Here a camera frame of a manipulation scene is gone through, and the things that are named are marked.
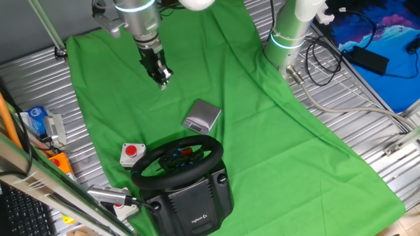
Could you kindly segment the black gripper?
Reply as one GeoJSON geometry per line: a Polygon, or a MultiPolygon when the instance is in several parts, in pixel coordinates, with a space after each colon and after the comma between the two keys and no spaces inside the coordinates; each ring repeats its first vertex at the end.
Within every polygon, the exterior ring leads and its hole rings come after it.
{"type": "Polygon", "coordinates": [[[165,90],[173,71],[164,65],[163,46],[161,44],[137,45],[141,56],[140,63],[152,79],[159,79],[158,85],[165,90]]]}

